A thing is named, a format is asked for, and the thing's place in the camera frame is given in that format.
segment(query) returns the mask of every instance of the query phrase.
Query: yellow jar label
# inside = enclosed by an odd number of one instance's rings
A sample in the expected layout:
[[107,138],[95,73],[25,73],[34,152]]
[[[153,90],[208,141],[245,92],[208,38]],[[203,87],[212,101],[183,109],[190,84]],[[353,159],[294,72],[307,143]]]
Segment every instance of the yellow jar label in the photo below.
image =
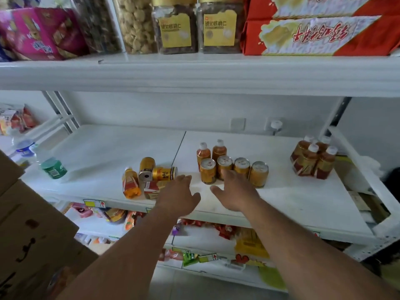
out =
[[170,18],[158,18],[163,47],[192,46],[190,19],[187,14],[173,15]]
[[236,12],[231,9],[204,15],[204,46],[235,45],[236,16]]

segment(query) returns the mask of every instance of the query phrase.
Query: blue label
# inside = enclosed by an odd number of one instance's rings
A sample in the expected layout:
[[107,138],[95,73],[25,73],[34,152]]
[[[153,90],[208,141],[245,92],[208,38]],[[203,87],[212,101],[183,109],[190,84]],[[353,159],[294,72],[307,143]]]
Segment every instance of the blue label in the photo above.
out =
[[35,144],[35,142],[33,142],[31,145],[29,145],[25,148],[21,148],[19,150],[15,150],[15,151],[23,157],[33,157],[35,154],[30,150],[30,147],[34,144]]

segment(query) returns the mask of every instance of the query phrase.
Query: hand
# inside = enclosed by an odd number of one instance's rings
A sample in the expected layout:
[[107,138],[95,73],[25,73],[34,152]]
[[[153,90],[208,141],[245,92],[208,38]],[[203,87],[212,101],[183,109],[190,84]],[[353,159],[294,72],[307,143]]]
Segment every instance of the hand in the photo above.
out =
[[193,212],[200,202],[200,193],[189,190],[192,176],[177,176],[160,191],[154,208],[163,209],[167,215],[178,219]]
[[249,200],[260,198],[254,186],[243,175],[233,170],[222,170],[222,176],[224,190],[215,185],[211,186],[210,190],[225,208],[243,212]]

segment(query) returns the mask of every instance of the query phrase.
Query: floor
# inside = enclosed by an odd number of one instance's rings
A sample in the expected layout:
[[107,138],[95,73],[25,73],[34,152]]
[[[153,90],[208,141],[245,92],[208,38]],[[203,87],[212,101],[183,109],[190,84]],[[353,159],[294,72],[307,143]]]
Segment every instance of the floor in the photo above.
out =
[[156,267],[148,300],[288,300],[287,293]]

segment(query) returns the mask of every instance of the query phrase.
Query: bottle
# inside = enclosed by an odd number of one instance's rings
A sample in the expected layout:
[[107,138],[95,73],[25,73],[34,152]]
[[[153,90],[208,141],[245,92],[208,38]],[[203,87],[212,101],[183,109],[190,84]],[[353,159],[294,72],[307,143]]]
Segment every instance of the bottle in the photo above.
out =
[[139,180],[137,179],[137,173],[132,167],[125,168],[123,174],[123,193],[127,199],[133,199],[141,195],[142,191],[139,187]]
[[33,157],[35,154],[31,151],[32,145],[35,144],[35,141],[28,137],[24,137],[21,133],[19,128],[11,128],[9,126],[7,128],[7,134],[12,136],[11,144],[13,149],[22,157]]
[[212,159],[217,163],[217,160],[220,156],[226,156],[227,153],[227,149],[224,146],[224,141],[222,141],[221,139],[217,140],[217,145],[213,147],[213,157]]
[[290,156],[290,161],[292,164],[297,160],[299,156],[303,154],[303,151],[305,151],[308,146],[310,146],[311,141],[313,141],[314,137],[311,135],[306,135],[303,140],[299,141],[297,143],[296,148],[292,152],[292,155]]
[[200,148],[197,150],[197,164],[200,171],[200,163],[203,159],[211,158],[211,151],[207,148],[206,142],[200,143]]
[[50,151],[37,144],[32,145],[30,149],[35,153],[36,161],[40,168],[52,179],[60,179],[65,176],[67,169],[61,164],[60,160],[52,155]]
[[317,145],[319,147],[318,153],[321,154],[326,151],[326,149],[329,146],[329,143],[331,141],[331,138],[328,136],[322,136],[321,139],[317,142]]
[[275,136],[278,132],[282,130],[283,123],[279,120],[274,120],[271,122],[271,128],[273,131],[273,136]]
[[335,156],[337,153],[337,148],[334,146],[329,146],[325,152],[319,155],[319,160],[315,166],[313,176],[317,179],[326,180],[330,172],[333,169],[333,163],[335,162]]
[[318,145],[310,144],[308,149],[294,162],[294,172],[298,176],[312,176],[312,171],[318,160]]

